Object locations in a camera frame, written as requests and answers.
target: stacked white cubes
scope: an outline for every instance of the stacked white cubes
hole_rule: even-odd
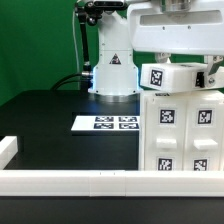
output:
[[[140,170],[223,169],[224,95],[141,93]]]

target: green background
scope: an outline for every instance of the green background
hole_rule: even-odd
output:
[[[76,72],[72,35],[73,0],[0,0],[0,105],[26,90],[50,89]],[[98,61],[97,27],[88,27],[90,60]],[[81,52],[79,24],[76,22]],[[202,62],[201,56],[172,56]],[[138,67],[153,54],[134,53]],[[77,89],[77,83],[61,89]]]

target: black tabletop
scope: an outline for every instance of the black tabletop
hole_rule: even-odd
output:
[[[76,115],[139,115],[139,102],[106,103],[79,91],[27,91],[0,107],[0,136],[16,135],[6,169],[138,167],[138,133],[76,135]],[[224,223],[223,198],[0,197],[0,223]]]

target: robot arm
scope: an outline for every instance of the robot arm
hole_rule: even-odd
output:
[[[223,0],[152,0],[130,5],[127,17],[131,43],[136,51],[154,52],[160,63],[165,62],[164,58],[171,53],[204,55],[207,63],[207,66],[183,64],[179,68],[174,64],[158,64],[155,69],[152,68],[155,65],[144,65],[141,80],[143,86],[181,92],[224,85],[223,69],[219,67],[224,55]],[[157,71],[156,75],[160,76],[156,85],[149,80],[152,79],[149,73],[153,71]],[[188,86],[183,81],[181,86],[183,79],[180,73],[188,74],[189,78],[185,77]],[[170,76],[170,81],[163,77],[167,80],[164,85],[169,83],[168,88],[160,80],[162,75]]]

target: metal bracket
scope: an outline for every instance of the metal bracket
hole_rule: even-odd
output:
[[[205,86],[212,87],[215,85],[215,73],[223,62],[223,56],[204,56],[204,61],[208,64],[204,73]]]

